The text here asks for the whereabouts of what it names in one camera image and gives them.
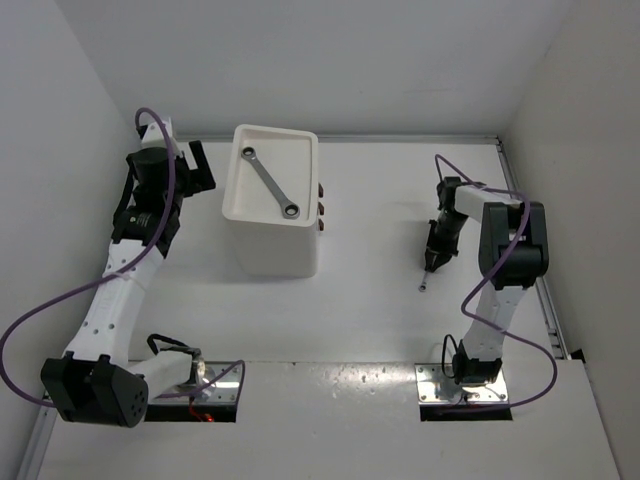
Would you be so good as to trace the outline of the small silver wrench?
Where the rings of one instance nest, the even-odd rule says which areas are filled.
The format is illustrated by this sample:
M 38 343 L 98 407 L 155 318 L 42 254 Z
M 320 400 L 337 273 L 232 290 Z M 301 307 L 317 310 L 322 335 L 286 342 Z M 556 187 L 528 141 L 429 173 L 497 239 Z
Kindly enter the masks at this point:
M 420 284 L 419 284 L 419 291 L 420 291 L 420 292 L 425 292 L 425 291 L 426 291 L 426 289 L 427 289 L 427 281 L 428 281 L 428 277 L 429 277 L 429 272 L 428 272 L 428 271 L 425 271 L 425 272 L 424 272 L 424 274 L 423 274 L 423 276 L 422 276 L 421 282 L 420 282 Z

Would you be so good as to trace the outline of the white drawer cabinet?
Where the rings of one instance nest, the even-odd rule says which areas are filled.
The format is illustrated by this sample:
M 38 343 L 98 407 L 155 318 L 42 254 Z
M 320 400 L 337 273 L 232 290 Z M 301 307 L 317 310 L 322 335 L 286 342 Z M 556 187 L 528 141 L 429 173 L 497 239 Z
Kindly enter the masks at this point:
M 284 193 L 300 208 L 285 219 L 244 147 L 257 156 Z M 236 258 L 254 276 L 309 278 L 318 270 L 319 145 L 308 131 L 243 124 L 234 132 L 222 204 Z

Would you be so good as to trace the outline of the large silver ratchet wrench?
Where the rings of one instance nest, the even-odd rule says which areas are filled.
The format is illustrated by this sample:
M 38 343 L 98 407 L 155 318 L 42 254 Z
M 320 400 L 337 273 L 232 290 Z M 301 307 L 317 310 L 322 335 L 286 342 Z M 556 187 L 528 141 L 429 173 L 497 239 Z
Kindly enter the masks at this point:
M 280 188 L 276 180 L 271 176 L 266 167 L 262 164 L 257 156 L 256 150 L 249 146 L 241 150 L 241 157 L 247 161 L 258 176 L 261 178 L 267 189 L 270 191 L 274 199 L 279 204 L 281 214 L 285 219 L 295 220 L 300 215 L 299 206 L 293 202 Z

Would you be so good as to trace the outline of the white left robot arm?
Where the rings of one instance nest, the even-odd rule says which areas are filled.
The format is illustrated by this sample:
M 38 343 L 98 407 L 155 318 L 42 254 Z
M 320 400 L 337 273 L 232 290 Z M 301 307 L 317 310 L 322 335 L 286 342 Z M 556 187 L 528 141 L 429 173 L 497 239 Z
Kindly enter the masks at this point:
M 48 359 L 41 380 L 67 422 L 132 428 L 151 400 L 171 389 L 192 394 L 204 383 L 200 349 L 168 339 L 150 359 L 129 361 L 134 327 L 151 281 L 168 255 L 184 199 L 216 187 L 199 141 L 189 144 L 197 167 L 176 159 L 174 197 L 168 194 L 168 153 L 147 147 L 127 156 L 129 167 L 100 285 L 75 337 L 60 358 Z

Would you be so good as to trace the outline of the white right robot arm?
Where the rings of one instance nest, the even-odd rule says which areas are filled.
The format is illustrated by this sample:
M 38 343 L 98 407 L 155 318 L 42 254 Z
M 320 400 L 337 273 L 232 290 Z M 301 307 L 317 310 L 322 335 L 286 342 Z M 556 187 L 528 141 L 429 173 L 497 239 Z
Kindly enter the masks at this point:
M 482 280 L 469 294 L 479 300 L 474 312 L 468 310 L 468 299 L 461 306 L 472 323 L 454 346 L 450 378 L 458 385 L 492 383 L 502 368 L 504 338 L 517 305 L 548 270 L 545 208 L 456 176 L 440 180 L 436 191 L 439 215 L 429 221 L 427 273 L 458 256 L 460 234 L 469 219 L 480 225 Z

